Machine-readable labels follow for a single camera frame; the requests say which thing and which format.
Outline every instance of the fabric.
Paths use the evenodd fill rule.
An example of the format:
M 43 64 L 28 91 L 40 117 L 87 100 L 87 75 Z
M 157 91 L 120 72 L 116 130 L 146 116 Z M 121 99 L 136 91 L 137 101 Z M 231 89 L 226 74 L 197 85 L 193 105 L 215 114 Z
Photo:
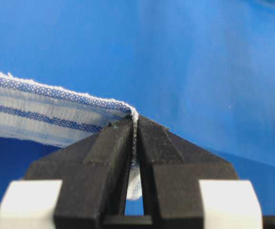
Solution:
M 133 120 L 135 155 L 138 113 L 134 107 L 0 73 L 0 137 L 65 147 L 127 115 Z M 128 198 L 141 196 L 139 165 L 133 157 Z

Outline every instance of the blue stripe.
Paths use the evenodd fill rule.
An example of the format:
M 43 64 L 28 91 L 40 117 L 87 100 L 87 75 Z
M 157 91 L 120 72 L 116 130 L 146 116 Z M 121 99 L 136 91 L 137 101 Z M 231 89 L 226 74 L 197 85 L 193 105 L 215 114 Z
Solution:
M 105 108 L 109 110 L 122 111 L 131 113 L 131 109 L 120 102 L 106 102 L 101 99 L 89 98 L 75 93 L 65 92 L 58 89 L 51 89 L 45 86 L 39 86 L 30 83 L 23 83 L 16 80 L 5 79 L 0 77 L 0 87 L 9 88 L 21 92 L 43 95 L 54 99 L 62 99 L 87 106 Z
M 39 114 L 36 112 L 30 112 L 30 111 L 22 111 L 22 110 L 12 108 L 12 107 L 0 106 L 0 112 L 7 113 L 10 115 L 16 115 L 19 117 L 33 119 L 33 120 L 44 122 L 44 123 L 67 127 L 70 129 L 87 131 L 87 132 L 91 132 L 91 133 L 96 133 L 96 132 L 102 130 L 101 126 L 86 124 L 86 123 L 79 124 L 74 121 L 60 119 L 57 117 L 49 118 L 48 116 L 45 116 L 43 114 Z

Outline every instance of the striped towel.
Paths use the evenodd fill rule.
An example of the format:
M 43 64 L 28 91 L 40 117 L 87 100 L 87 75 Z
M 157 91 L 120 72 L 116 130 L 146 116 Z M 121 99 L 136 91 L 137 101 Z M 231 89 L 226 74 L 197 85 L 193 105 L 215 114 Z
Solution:
M 127 115 L 133 119 L 135 153 L 138 113 L 134 107 L 0 73 L 0 137 L 66 147 Z M 133 165 L 132 171 L 136 170 L 138 165 Z M 141 196 L 140 182 L 136 186 L 135 181 L 136 176 L 140 181 L 139 172 L 134 174 L 130 175 L 134 180 L 128 188 L 130 199 Z

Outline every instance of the blue surface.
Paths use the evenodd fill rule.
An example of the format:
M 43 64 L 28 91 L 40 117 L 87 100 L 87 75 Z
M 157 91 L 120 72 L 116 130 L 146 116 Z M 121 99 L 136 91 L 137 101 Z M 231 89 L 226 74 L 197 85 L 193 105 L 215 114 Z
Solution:
M 129 102 L 275 214 L 275 0 L 0 1 L 0 71 Z

